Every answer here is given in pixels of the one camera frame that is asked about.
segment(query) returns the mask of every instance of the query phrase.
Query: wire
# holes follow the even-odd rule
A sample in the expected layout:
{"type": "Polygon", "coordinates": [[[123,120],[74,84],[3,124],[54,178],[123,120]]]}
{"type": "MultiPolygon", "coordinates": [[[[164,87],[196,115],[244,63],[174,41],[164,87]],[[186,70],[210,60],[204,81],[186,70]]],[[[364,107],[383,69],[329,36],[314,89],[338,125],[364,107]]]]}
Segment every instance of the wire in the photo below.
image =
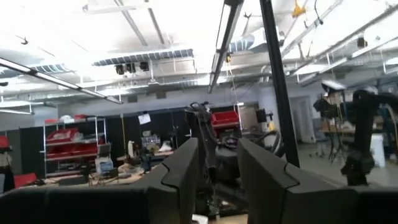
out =
{"type": "Polygon", "coordinates": [[[315,10],[315,13],[317,14],[317,18],[318,18],[319,24],[323,25],[323,21],[321,20],[321,18],[319,17],[319,14],[318,14],[317,2],[318,2],[318,0],[315,0],[315,3],[313,5],[313,9],[315,10]]]}

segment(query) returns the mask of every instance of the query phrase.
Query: person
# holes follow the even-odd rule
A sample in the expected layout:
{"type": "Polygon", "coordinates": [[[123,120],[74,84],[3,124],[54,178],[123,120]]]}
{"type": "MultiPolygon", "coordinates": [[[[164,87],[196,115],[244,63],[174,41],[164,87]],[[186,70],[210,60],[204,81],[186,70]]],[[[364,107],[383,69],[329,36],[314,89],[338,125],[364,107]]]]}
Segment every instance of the person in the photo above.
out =
{"type": "Polygon", "coordinates": [[[12,157],[9,154],[8,139],[0,136],[0,194],[6,193],[15,188],[14,174],[11,169],[12,157]]]}

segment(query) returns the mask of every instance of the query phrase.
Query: metal pole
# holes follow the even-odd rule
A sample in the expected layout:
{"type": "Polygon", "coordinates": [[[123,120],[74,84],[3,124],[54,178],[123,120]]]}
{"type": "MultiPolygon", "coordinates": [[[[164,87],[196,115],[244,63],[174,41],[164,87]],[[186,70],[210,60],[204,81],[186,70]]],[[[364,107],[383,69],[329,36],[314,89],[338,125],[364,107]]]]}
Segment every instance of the metal pole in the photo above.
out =
{"type": "Polygon", "coordinates": [[[287,162],[300,167],[296,139],[294,136],[292,115],[290,113],[285,73],[278,44],[274,11],[272,9],[271,0],[260,0],[260,5],[262,21],[266,31],[269,59],[271,62],[272,78],[279,115],[280,133],[283,138],[286,160],[287,162]]]}
{"type": "Polygon", "coordinates": [[[97,117],[94,118],[94,122],[95,122],[95,138],[97,140],[97,147],[98,147],[98,119],[97,119],[97,117]]]}
{"type": "Polygon", "coordinates": [[[104,123],[104,138],[105,138],[105,144],[108,143],[108,138],[106,137],[106,119],[103,118],[103,123],[104,123]]]}
{"type": "Polygon", "coordinates": [[[45,136],[45,123],[43,124],[43,151],[41,151],[42,153],[44,153],[44,178],[47,178],[47,149],[46,149],[47,145],[46,145],[46,136],[45,136]]]}

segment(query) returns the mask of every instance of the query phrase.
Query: black robotic arm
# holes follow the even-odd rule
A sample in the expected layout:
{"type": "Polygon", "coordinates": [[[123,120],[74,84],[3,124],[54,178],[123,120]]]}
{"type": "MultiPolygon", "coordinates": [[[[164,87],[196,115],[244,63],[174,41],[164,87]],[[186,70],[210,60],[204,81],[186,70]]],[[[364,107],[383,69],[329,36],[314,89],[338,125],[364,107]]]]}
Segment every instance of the black robotic arm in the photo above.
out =
{"type": "Polygon", "coordinates": [[[341,173],[347,177],[349,186],[368,185],[366,175],[374,167],[370,150],[374,116],[382,104],[396,107],[398,97],[391,93],[378,93],[373,88],[366,88],[354,92],[353,103],[356,111],[354,144],[341,173]]]}

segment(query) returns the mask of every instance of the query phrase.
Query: ceiling light fixture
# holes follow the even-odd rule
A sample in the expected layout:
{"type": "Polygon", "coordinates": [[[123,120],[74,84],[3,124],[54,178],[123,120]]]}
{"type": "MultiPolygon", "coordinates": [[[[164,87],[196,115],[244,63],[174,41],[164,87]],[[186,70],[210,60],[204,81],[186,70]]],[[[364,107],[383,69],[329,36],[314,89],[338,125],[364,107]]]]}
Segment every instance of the ceiling light fixture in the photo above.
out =
{"type": "Polygon", "coordinates": [[[34,112],[25,112],[25,111],[16,111],[16,110],[7,110],[7,109],[0,109],[0,113],[12,113],[12,114],[35,115],[34,112]]]}
{"type": "Polygon", "coordinates": [[[82,88],[82,87],[80,87],[78,85],[66,82],[66,81],[61,80],[59,78],[55,78],[55,77],[53,77],[51,75],[46,75],[46,74],[40,73],[40,72],[38,72],[36,70],[33,70],[31,68],[28,68],[28,67],[25,67],[23,65],[19,65],[19,64],[14,63],[14,62],[10,62],[10,61],[8,61],[6,59],[3,59],[3,58],[0,58],[0,66],[6,67],[6,68],[10,68],[12,70],[21,72],[21,73],[26,74],[26,75],[30,75],[30,76],[33,76],[33,77],[36,77],[36,78],[43,79],[45,81],[54,83],[56,85],[64,86],[64,87],[67,87],[67,88],[72,89],[72,90],[80,91],[80,92],[86,93],[87,95],[90,95],[90,96],[94,96],[94,97],[97,97],[97,98],[102,98],[102,99],[108,100],[108,101],[110,101],[112,103],[123,104],[122,101],[116,100],[116,99],[114,99],[112,97],[104,96],[104,95],[99,94],[99,93],[97,93],[95,91],[84,89],[84,88],[82,88]]]}
{"type": "Polygon", "coordinates": [[[211,66],[208,93],[211,93],[214,86],[217,84],[217,79],[226,57],[227,46],[231,43],[236,23],[241,14],[243,2],[244,0],[224,0],[216,40],[216,53],[214,54],[213,65],[211,66]]]}

